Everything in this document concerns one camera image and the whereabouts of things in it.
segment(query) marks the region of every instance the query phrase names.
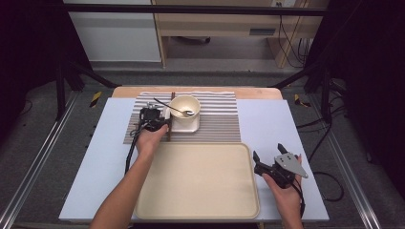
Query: spoon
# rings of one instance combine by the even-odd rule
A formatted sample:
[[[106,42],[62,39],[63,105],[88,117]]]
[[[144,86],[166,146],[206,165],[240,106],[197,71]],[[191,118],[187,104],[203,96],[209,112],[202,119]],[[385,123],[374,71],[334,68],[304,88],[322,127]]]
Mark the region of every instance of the spoon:
[[[172,107],[170,107],[169,105],[167,105],[167,104],[165,104],[165,103],[159,101],[157,98],[153,98],[153,99],[155,99],[155,101],[159,102],[161,105],[164,105],[164,106],[166,106],[166,107],[168,107],[168,108],[170,108],[170,109],[173,109],[173,110],[175,110],[175,111],[180,112],[183,116],[192,116],[192,115],[194,115],[194,112],[192,112],[192,111],[183,111],[183,112],[182,112],[182,111],[180,111],[180,110],[178,110],[178,109],[176,109],[176,108],[172,108]]]

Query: plastic tray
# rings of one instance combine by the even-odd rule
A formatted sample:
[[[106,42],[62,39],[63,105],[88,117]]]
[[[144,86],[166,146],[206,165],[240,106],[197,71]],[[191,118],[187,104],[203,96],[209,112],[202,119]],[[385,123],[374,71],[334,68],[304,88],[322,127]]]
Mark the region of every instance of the plastic tray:
[[[140,192],[140,219],[253,219],[259,200],[243,143],[162,142]]]

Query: human hand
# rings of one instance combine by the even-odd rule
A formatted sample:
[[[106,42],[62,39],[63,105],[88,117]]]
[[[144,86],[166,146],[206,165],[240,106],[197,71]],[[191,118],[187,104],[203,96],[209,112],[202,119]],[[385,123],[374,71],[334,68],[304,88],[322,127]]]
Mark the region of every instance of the human hand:
[[[300,163],[302,162],[301,156],[298,156],[298,161]],[[298,195],[297,191],[292,186],[286,189],[280,188],[274,179],[267,174],[262,174],[262,177],[276,199],[277,210],[286,228],[303,228],[300,213],[301,197]],[[299,188],[301,185],[301,176],[296,175],[295,179],[294,184]]]
[[[160,140],[166,134],[167,129],[168,125],[165,124],[155,132],[142,130],[137,141],[139,155],[152,155],[158,149]]]

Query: ribbed mat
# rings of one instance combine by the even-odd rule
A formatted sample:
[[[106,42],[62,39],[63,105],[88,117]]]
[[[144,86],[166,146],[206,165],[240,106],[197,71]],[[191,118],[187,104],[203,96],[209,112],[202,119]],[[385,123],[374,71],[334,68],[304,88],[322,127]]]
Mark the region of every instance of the ribbed mat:
[[[172,133],[171,141],[241,142],[238,109],[233,92],[176,93],[176,95],[182,94],[192,95],[200,101],[200,128],[194,133]],[[170,93],[141,93],[137,97],[128,129],[125,133],[124,144],[131,144],[132,142],[129,134],[137,128],[140,109],[145,107],[148,102],[159,105],[153,99],[154,97],[162,102],[169,103],[170,96]],[[164,136],[162,140],[167,141],[167,136]]]

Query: wrist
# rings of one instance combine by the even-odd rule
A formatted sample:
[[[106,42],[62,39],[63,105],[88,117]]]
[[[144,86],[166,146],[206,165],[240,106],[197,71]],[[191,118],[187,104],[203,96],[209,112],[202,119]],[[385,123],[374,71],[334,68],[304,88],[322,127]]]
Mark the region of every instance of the wrist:
[[[301,219],[283,219],[283,227],[286,229],[303,229]]]

